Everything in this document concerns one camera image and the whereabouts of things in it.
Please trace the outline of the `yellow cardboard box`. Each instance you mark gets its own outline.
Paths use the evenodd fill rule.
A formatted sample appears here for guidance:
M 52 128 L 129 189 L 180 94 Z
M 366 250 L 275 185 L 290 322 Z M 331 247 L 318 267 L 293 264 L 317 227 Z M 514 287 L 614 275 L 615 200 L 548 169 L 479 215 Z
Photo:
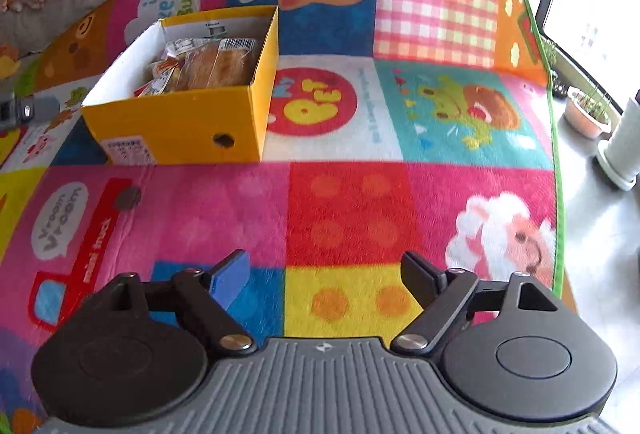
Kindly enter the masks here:
M 145 69 L 166 44 L 221 29 L 256 42 L 242 86 L 143 95 Z M 161 18 L 108 67 L 81 105 L 92 136 L 115 165 L 257 162 L 262 158 L 279 59 L 278 9 L 250 5 Z

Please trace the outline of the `bagged bread with red tag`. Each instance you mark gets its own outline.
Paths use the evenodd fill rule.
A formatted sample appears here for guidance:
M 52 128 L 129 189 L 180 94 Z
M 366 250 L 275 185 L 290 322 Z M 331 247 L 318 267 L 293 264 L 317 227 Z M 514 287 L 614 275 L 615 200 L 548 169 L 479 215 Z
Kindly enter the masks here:
M 254 38 L 181 38 L 165 44 L 134 96 L 246 86 L 253 79 L 259 41 Z

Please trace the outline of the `orange plush toy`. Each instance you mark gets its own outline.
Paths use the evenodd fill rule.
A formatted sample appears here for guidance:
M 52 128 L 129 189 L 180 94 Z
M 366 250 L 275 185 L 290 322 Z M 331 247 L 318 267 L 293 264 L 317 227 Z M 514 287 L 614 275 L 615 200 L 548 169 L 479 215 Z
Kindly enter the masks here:
M 0 78 L 6 79 L 15 75 L 21 68 L 17 50 L 11 46 L 0 46 Z

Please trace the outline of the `colourful cartoon play mat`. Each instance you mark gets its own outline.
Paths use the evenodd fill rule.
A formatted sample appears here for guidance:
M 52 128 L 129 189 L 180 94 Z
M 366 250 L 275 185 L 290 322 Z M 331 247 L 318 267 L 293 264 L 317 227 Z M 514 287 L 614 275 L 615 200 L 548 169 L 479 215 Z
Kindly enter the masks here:
M 115 165 L 81 105 L 161 18 L 278 9 L 257 162 Z M 550 72 L 528 0 L 106 0 L 3 79 L 54 96 L 1 135 L 1 428 L 46 420 L 32 358 L 122 272 L 145 280 L 236 249 L 229 307 L 257 341 L 379 336 L 419 312 L 399 260 L 562 285 Z

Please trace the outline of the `white oval plant pot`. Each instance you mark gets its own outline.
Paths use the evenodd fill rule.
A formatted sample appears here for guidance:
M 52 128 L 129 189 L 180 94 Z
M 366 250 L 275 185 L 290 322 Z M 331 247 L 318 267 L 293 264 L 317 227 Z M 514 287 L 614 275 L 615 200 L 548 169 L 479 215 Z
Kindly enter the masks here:
M 597 139 L 612 131 L 611 119 L 602 104 L 574 87 L 567 90 L 564 118 L 586 139 Z

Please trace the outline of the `white tall plant pot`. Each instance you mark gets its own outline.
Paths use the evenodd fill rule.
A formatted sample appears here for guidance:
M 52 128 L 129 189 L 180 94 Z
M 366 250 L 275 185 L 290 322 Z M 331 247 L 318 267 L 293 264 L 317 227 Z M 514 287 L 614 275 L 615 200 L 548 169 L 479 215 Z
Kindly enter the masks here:
M 612 136 L 598 143 L 597 161 L 602 171 L 621 191 L 631 191 L 640 171 L 640 106 L 629 98 Z

